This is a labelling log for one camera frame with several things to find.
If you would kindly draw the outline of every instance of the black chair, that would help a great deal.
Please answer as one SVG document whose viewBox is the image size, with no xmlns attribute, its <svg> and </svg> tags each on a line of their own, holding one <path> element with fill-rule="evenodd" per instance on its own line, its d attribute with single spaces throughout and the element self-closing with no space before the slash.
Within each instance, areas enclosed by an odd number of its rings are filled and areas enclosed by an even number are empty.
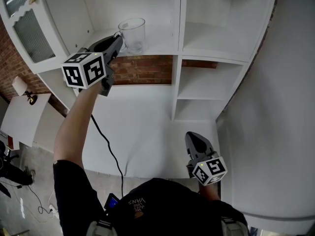
<svg viewBox="0 0 315 236">
<path fill-rule="evenodd" d="M 0 158 L 3 161 L 10 163 L 14 158 L 19 157 L 19 155 L 11 156 L 11 150 L 10 149 L 8 149 L 8 155 L 5 154 L 5 151 L 6 151 L 6 146 L 4 145 L 4 143 L 2 141 L 0 141 Z"/>
<path fill-rule="evenodd" d="M 30 185 L 33 183 L 32 176 L 28 171 L 22 171 L 18 167 L 12 165 L 12 159 L 19 155 L 11 156 L 11 150 L 8 150 L 8 155 L 5 154 L 6 146 L 0 141 L 0 177 L 4 177 L 20 185 Z M 7 188 L 0 183 L 0 191 L 11 198 Z"/>
</svg>

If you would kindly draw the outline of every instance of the white table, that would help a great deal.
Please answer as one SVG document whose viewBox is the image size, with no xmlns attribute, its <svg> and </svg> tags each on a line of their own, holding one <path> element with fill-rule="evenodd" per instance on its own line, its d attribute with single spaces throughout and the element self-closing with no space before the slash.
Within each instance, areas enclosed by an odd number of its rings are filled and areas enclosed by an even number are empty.
<svg viewBox="0 0 315 236">
<path fill-rule="evenodd" d="M 199 133 L 219 152 L 217 127 L 210 121 L 171 121 L 170 86 L 112 87 L 98 95 L 93 110 L 127 177 L 189 178 L 185 134 Z M 87 170 L 119 176 L 107 142 L 90 121 L 83 150 Z"/>
<path fill-rule="evenodd" d="M 30 105 L 25 95 L 13 97 L 0 130 L 27 146 L 53 152 L 64 117 L 48 103 L 50 96 L 50 93 L 37 95 L 34 105 Z"/>
</svg>

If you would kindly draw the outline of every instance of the electrical cable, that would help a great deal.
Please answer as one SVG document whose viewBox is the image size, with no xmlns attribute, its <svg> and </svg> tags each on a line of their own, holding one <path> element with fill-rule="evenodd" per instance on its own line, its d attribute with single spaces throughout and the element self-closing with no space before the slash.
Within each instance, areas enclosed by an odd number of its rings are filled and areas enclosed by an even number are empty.
<svg viewBox="0 0 315 236">
<path fill-rule="evenodd" d="M 38 207 L 38 212 L 39 212 L 39 214 L 43 214 L 44 213 L 44 211 L 45 212 L 47 212 L 47 214 L 50 214 L 53 210 L 49 210 L 49 212 L 41 205 L 41 201 L 40 201 L 40 199 L 39 199 L 39 197 L 36 195 L 36 193 L 35 192 L 33 192 L 32 191 L 32 189 L 28 186 L 28 185 L 17 185 L 17 186 L 15 186 L 15 185 L 12 185 L 12 184 L 9 184 L 9 183 L 7 183 L 7 182 L 3 182 L 3 181 L 0 181 L 0 182 L 2 182 L 2 183 L 5 183 L 5 184 L 8 184 L 8 185 L 10 185 L 10 186 L 12 186 L 12 187 L 16 187 L 16 188 L 18 188 L 18 189 L 20 189 L 20 188 L 22 188 L 23 186 L 27 186 L 29 189 L 30 189 L 30 191 L 32 192 L 32 193 L 34 193 L 34 195 L 37 197 L 37 199 L 38 199 L 38 201 L 39 201 L 39 204 L 40 204 L 40 206 Z"/>
<path fill-rule="evenodd" d="M 40 199 L 39 199 L 39 197 L 36 195 L 36 193 L 35 192 L 33 192 L 32 191 L 32 189 L 28 186 L 28 188 L 30 189 L 30 191 L 32 192 L 32 193 L 34 193 L 34 195 L 37 197 L 37 199 L 38 199 L 38 201 L 39 201 L 39 204 L 40 204 L 40 206 L 38 207 L 38 212 L 39 212 L 39 214 L 43 214 L 44 213 L 44 211 L 45 212 L 47 212 L 47 214 L 50 214 L 53 210 L 49 210 L 49 212 L 41 205 L 41 201 L 40 201 Z"/>
<path fill-rule="evenodd" d="M 9 184 L 9 185 L 12 186 L 12 191 L 13 191 L 13 193 L 14 193 L 14 195 L 15 195 L 16 200 L 19 202 L 19 204 L 20 204 L 21 206 L 25 207 L 27 210 L 29 210 L 30 214 L 34 217 L 35 220 L 37 220 L 38 223 L 46 224 L 47 222 L 49 222 L 50 220 L 52 220 L 52 219 L 54 218 L 54 216 L 52 216 L 52 217 L 51 217 L 50 219 L 48 219 L 47 221 L 44 221 L 44 222 L 43 222 L 43 221 L 39 221 L 39 220 L 35 217 L 35 215 L 32 213 L 32 211 L 31 211 L 26 205 L 24 205 L 24 204 L 22 204 L 22 203 L 20 202 L 18 196 L 16 195 L 16 193 L 15 193 L 15 191 L 14 191 L 14 189 L 13 189 L 13 187 L 15 187 L 15 186 L 12 185 L 12 184 Z"/>
<path fill-rule="evenodd" d="M 118 168 L 118 170 L 119 170 L 119 172 L 120 172 L 120 175 L 122 176 L 122 198 L 123 198 L 123 197 L 124 197 L 124 193 L 123 193 L 124 175 L 123 175 L 122 171 L 121 171 L 120 168 L 119 168 L 119 164 L 118 164 L 117 158 L 114 156 L 114 154 L 113 154 L 113 152 L 112 152 L 112 150 L 111 150 L 111 148 L 110 148 L 109 140 L 108 140 L 108 139 L 106 138 L 106 136 L 104 136 L 103 133 L 101 132 L 101 130 L 100 130 L 100 128 L 99 128 L 99 126 L 98 126 L 96 120 L 94 119 L 93 115 L 91 115 L 91 118 L 92 118 L 92 120 L 93 120 L 93 122 L 94 122 L 94 124 L 95 124 L 95 126 L 96 126 L 96 128 L 97 128 L 97 130 L 98 130 L 98 132 L 100 133 L 100 135 L 106 140 L 107 145 L 108 145 L 109 152 L 112 154 L 112 156 L 114 157 L 114 159 L 115 159 L 115 161 L 116 161 L 117 168 Z"/>
<path fill-rule="evenodd" d="M 12 187 L 22 187 L 22 185 L 12 185 L 12 184 L 9 184 L 9 183 L 7 183 L 7 182 L 3 182 L 3 181 L 0 181 L 1 183 L 5 183 L 5 184 L 7 184 L 7 185 L 11 185 Z"/>
<path fill-rule="evenodd" d="M 51 197 L 53 196 L 54 192 L 55 192 L 55 189 L 53 190 L 53 192 L 51 193 L 51 195 L 50 195 L 50 197 L 49 197 L 49 199 L 48 199 L 48 204 L 50 204 L 50 199 L 51 199 Z"/>
</svg>

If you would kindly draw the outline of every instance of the white wall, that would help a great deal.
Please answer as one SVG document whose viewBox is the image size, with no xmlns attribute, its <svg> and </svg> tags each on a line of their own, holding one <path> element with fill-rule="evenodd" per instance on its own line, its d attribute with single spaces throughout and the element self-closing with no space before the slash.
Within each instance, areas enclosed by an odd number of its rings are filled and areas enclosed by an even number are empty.
<svg viewBox="0 0 315 236">
<path fill-rule="evenodd" d="M 0 126 L 9 104 L 0 96 Z"/>
<path fill-rule="evenodd" d="M 315 0 L 278 0 L 260 53 L 220 119 L 222 198 L 253 226 L 304 234 L 315 220 Z"/>
</svg>

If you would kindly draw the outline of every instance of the brick wall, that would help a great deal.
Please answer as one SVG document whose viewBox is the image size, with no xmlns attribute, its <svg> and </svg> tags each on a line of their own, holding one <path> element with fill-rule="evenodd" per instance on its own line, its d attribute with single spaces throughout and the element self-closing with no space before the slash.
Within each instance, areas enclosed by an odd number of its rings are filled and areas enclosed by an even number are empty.
<svg viewBox="0 0 315 236">
<path fill-rule="evenodd" d="M 0 17 L 0 94 L 8 101 L 18 96 L 12 86 L 13 79 L 19 76 L 28 85 L 28 91 L 33 93 L 50 93 L 41 79 L 33 74 L 19 55 L 12 43 L 3 21 Z M 61 114 L 65 112 L 65 106 L 54 96 L 49 103 Z"/>
<path fill-rule="evenodd" d="M 171 84 L 172 55 L 119 57 L 112 61 L 115 85 Z M 182 66 L 216 68 L 217 62 L 183 60 Z"/>
</svg>

